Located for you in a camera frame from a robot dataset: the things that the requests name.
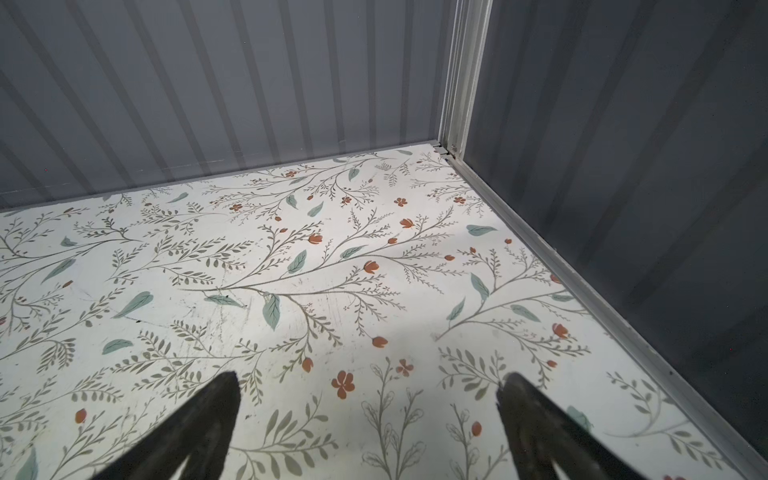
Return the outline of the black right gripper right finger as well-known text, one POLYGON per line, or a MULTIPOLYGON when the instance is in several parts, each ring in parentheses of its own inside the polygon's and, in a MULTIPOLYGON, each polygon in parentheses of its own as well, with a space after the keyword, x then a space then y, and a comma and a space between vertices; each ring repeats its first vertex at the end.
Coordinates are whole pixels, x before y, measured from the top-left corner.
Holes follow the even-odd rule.
POLYGON ((519 373, 498 387, 496 405, 520 479, 640 479, 519 373))

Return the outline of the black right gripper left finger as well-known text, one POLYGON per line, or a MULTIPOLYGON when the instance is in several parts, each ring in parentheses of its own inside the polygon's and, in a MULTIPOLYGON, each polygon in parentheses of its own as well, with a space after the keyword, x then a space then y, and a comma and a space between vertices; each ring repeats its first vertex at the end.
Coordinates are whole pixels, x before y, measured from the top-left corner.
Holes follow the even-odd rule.
POLYGON ((218 479, 237 421, 237 374, 218 374, 97 479, 218 479))

